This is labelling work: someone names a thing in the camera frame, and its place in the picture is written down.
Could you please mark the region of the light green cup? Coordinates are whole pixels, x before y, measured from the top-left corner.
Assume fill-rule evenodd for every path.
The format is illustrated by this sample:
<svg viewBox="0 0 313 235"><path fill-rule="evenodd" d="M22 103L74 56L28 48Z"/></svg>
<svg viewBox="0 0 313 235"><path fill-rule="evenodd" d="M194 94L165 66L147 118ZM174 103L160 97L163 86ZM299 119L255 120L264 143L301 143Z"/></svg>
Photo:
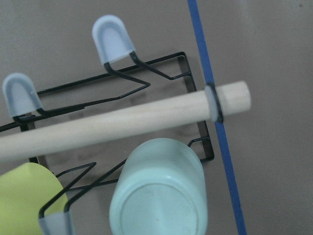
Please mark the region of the light green cup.
<svg viewBox="0 0 313 235"><path fill-rule="evenodd" d="M208 208L205 177L184 143L158 138L128 157L110 205L114 235L203 235Z"/></svg>

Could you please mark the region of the yellow cup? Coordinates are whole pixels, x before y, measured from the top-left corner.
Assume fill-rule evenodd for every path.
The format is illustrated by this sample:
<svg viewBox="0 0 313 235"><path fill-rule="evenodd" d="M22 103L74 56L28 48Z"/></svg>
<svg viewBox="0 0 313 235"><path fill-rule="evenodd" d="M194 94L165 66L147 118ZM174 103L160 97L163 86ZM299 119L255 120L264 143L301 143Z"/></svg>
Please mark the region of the yellow cup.
<svg viewBox="0 0 313 235"><path fill-rule="evenodd" d="M2 235L66 235L67 196L63 194L39 218L39 210L63 189L42 165L25 163L0 177Z"/></svg>

